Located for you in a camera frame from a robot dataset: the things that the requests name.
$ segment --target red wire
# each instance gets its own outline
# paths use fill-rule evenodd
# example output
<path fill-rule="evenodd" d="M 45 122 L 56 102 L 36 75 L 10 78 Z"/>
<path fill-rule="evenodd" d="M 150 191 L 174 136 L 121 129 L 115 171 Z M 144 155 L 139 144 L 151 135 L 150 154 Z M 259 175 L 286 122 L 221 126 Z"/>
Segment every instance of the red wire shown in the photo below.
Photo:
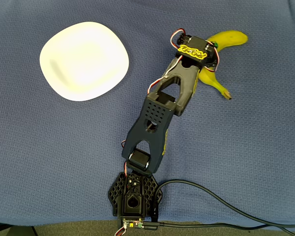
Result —
<path fill-rule="evenodd" d="M 180 31 L 182 31 L 183 34 L 186 34 L 186 31 L 185 31 L 183 28 L 179 28 L 179 29 L 177 29 L 177 30 L 172 34 L 172 36 L 171 36 L 171 44 L 172 44 L 172 46 L 173 46 L 174 48 L 176 48 L 176 49 L 178 49 L 178 46 L 177 46 L 175 43 L 173 43 L 173 37 L 174 37 L 178 32 L 180 32 Z"/>
<path fill-rule="evenodd" d="M 177 64 L 181 59 L 182 59 L 182 56 L 180 56 L 180 57 L 178 58 L 178 60 L 176 61 L 176 64 Z M 171 71 L 173 68 L 174 68 L 174 66 L 173 66 L 172 68 L 170 68 L 168 71 L 166 71 L 165 75 L 167 75 L 167 73 L 168 73 L 169 71 Z M 162 78 L 159 78 L 159 79 L 155 80 L 152 84 L 150 84 L 150 86 L 149 86 L 148 89 L 147 89 L 147 93 L 148 93 L 148 94 L 149 94 L 149 91 L 151 90 L 151 88 L 152 88 L 154 85 L 156 85 L 158 82 L 160 82 Z"/>
<path fill-rule="evenodd" d="M 124 175 L 127 177 L 127 162 L 124 162 Z"/>
<path fill-rule="evenodd" d="M 216 66 L 215 66 L 214 70 L 211 70 L 211 69 L 209 69 L 208 67 L 205 66 L 205 69 L 207 69 L 209 72 L 215 72 L 217 70 L 217 67 L 218 67 L 219 63 L 220 63 L 220 56 L 218 55 L 218 51 L 217 51 L 217 49 L 215 47 L 214 47 L 214 51 L 215 51 L 216 56 L 217 56 L 217 63 L 216 63 Z"/>
<path fill-rule="evenodd" d="M 126 142 L 126 139 L 125 140 L 123 140 L 122 142 L 121 142 L 121 146 L 124 148 L 124 142 Z"/>
<path fill-rule="evenodd" d="M 122 230 L 124 229 L 124 227 L 122 227 L 120 230 L 117 231 L 117 233 L 115 233 L 116 236 L 120 236 L 122 235 Z"/>
<path fill-rule="evenodd" d="M 150 89 L 151 89 L 154 85 L 156 85 L 158 82 L 160 82 L 161 79 L 162 79 L 162 78 L 159 78 L 159 79 L 155 80 L 152 84 L 150 84 L 150 86 L 149 86 L 148 89 L 147 89 L 147 93 L 148 93 L 148 94 L 149 94 Z"/>

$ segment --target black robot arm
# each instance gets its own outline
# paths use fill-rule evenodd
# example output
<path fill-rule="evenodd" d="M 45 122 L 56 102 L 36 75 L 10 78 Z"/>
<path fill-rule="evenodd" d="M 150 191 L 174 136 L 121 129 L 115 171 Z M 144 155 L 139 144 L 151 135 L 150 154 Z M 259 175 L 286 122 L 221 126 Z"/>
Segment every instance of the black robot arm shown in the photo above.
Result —
<path fill-rule="evenodd" d="M 181 116 L 196 91 L 198 73 L 204 66 L 217 65 L 215 45 L 204 39 L 182 33 L 179 48 L 153 92 L 148 93 L 140 116 L 128 132 L 122 156 L 127 166 L 150 176 L 155 173 L 166 152 L 168 126 L 173 115 Z M 171 84 L 180 87 L 176 99 L 163 90 Z M 137 149 L 141 141 L 149 144 L 150 154 Z"/>

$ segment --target banana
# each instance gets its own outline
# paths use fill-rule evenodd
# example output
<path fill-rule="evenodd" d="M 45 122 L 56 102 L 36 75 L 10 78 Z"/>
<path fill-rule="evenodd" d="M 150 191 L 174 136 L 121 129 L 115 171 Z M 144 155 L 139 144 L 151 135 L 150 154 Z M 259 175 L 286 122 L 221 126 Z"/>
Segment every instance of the banana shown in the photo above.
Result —
<path fill-rule="evenodd" d="M 222 49 L 226 47 L 246 43 L 248 41 L 248 36 L 240 31 L 230 30 L 219 32 L 216 35 L 211 36 L 207 40 L 210 42 L 216 42 L 217 51 L 220 52 Z M 230 92 L 216 80 L 214 72 L 210 72 L 207 69 L 203 69 L 199 73 L 198 78 L 201 82 L 215 87 L 226 99 L 230 100 L 232 98 Z"/>

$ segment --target floor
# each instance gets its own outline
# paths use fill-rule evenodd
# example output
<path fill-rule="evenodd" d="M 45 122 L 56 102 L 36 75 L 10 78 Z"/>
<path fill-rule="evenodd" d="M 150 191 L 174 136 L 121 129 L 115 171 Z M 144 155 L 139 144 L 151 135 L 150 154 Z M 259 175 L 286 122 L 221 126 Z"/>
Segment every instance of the floor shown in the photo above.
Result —
<path fill-rule="evenodd" d="M 117 231 L 116 221 L 81 221 L 37 226 L 38 236 L 113 236 Z M 7 236 L 9 230 L 0 232 Z M 271 230 L 240 231 L 229 228 L 215 229 L 172 229 L 157 231 L 128 229 L 124 236 L 287 236 L 287 233 Z"/>

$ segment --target yellow logo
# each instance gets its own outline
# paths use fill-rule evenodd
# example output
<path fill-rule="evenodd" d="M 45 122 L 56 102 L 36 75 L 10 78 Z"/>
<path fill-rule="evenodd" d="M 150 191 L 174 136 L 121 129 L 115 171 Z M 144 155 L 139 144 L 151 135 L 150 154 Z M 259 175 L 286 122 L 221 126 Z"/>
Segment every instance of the yellow logo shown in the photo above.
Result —
<path fill-rule="evenodd" d="M 162 156 L 164 156 L 164 154 L 166 152 L 167 134 L 168 134 L 168 129 L 166 130 L 166 133 L 165 133 L 165 144 L 164 144 L 164 151 L 162 153 Z"/>
<path fill-rule="evenodd" d="M 207 57 L 206 53 L 203 53 L 202 51 L 199 51 L 196 48 L 189 48 L 188 46 L 181 44 L 180 48 L 178 48 L 178 51 L 182 53 L 186 53 L 194 58 L 198 58 L 200 60 L 203 60 Z"/>

